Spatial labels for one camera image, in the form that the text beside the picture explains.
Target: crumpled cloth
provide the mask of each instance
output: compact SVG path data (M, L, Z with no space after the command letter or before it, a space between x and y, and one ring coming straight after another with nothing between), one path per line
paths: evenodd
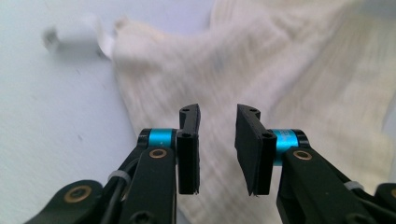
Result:
M191 223L280 223L269 196L249 197L233 147L236 105L266 128L303 130L311 146L373 193L393 158L382 133L396 89L396 17L363 1L219 0L210 28L169 35L117 22L112 61L136 133L178 127L199 104L200 193L178 196Z

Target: beige fabric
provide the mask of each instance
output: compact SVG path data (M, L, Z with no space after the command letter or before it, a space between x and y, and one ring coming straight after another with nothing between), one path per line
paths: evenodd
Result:
M192 223L279 223L276 192L248 197L233 147L236 104L267 128L304 130L313 148L372 192L387 180L392 144L381 133L396 87L396 22L354 1L214 5L211 27L163 34L123 19L113 62L136 133L178 127L198 103L201 188L179 196Z

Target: white surface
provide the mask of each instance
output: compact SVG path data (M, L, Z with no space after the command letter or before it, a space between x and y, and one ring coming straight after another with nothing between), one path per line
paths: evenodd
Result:
M98 54L93 31L74 22L92 12L110 32L113 22L127 15L170 33L194 34L207 27L211 5L211 0L0 2L0 223L26 221L74 181L105 184L134 148L112 65ZM54 24L63 42L50 54L41 33Z

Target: cable tie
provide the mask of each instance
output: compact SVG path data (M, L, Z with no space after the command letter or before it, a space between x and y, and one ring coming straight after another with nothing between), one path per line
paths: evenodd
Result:
M358 181L352 181L351 180L351 181L348 181L348 182L344 183L344 185L349 190L353 190L353 189L363 189L364 190L364 186L361 185Z
M117 176L124 179L127 186L129 186L129 184L131 183L131 177L125 171L122 170L113 171L113 173L111 173L111 175L108 177L108 180L110 180L111 177L113 176Z

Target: black cable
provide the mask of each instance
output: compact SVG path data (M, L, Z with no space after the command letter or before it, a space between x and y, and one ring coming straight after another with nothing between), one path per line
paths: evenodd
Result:
M107 209L102 217L100 224L114 223L113 219L119 207L120 196L123 192L124 187L126 186L126 181L124 179L119 177L117 177L117 179L118 182L116 189L114 190L114 193L111 196L110 202L108 203Z
M368 202L361 198L358 200L363 204L363 206L372 214L376 220L385 221L385 223L396 223L396 214L388 209L379 206L376 203Z
M135 160L131 161L125 167L125 172L128 173L128 175L131 177L131 180L134 179L134 172L136 170L138 161L139 161L139 159L135 159ZM114 223L114 216L120 210L120 199L121 199L122 193L124 192L125 188L128 188L128 186L126 185L127 183L123 178L116 177L116 176L114 176L112 178L118 179L117 186L114 189L113 195L110 198L107 209L105 211L105 214L102 217L100 224Z
M352 192L355 193L358 198L364 201L378 204L377 199L373 195L368 194L363 189L353 189Z

